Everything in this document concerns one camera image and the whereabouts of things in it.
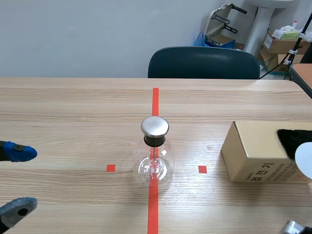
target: white circle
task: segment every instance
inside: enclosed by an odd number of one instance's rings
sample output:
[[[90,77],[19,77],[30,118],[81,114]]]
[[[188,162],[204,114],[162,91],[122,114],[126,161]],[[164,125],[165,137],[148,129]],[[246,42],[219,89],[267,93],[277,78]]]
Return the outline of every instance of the white circle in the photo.
[[[312,142],[306,142],[296,150],[294,158],[299,170],[308,178],[312,178]]]

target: red tape line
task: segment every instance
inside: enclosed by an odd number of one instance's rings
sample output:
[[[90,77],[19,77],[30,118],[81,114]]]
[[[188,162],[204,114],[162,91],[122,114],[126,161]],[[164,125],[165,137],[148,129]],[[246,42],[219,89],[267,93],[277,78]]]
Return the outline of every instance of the red tape line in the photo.
[[[158,116],[159,114],[159,89],[153,88],[153,104],[152,115]],[[155,158],[158,158],[158,148],[155,151]],[[158,178],[157,175],[151,173],[150,187],[148,190],[148,217],[147,217],[147,234],[158,234]]]

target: cardboard box stack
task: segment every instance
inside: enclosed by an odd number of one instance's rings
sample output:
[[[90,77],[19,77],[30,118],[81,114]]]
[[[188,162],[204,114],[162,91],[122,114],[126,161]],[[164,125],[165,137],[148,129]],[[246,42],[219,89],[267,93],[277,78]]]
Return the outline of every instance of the cardboard box stack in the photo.
[[[259,59],[262,61],[262,65],[266,71],[271,70],[277,64],[279,64],[289,50],[292,50],[296,44],[297,39],[279,40],[267,32],[263,46],[260,50]],[[310,43],[304,40],[301,41],[298,53],[296,54],[293,63],[300,63],[303,55],[306,53]],[[287,69],[287,65],[283,64],[271,72],[272,75],[284,75]]]

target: white sink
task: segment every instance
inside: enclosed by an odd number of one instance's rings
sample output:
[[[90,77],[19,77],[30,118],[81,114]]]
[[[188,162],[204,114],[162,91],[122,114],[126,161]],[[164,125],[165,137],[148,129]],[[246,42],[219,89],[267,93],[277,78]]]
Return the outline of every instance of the white sink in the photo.
[[[248,0],[252,5],[265,8],[288,8],[298,0]]]
[[[258,56],[264,36],[268,30],[271,17],[275,8],[288,8],[299,0],[247,0],[258,6],[257,16],[254,19],[252,30],[247,39],[244,51]]]

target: metal part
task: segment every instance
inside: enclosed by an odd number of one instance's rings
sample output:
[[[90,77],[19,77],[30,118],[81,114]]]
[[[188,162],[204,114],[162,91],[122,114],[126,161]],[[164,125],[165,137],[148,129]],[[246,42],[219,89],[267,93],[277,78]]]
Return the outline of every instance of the metal part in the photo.
[[[279,232],[279,234],[299,234],[303,227],[293,220],[289,220]]]
[[[150,116],[141,123],[142,132],[151,138],[165,136],[169,131],[169,123],[162,117]]]
[[[8,228],[14,227],[25,216],[37,207],[37,199],[34,197],[22,197],[10,201],[0,207],[1,222]]]

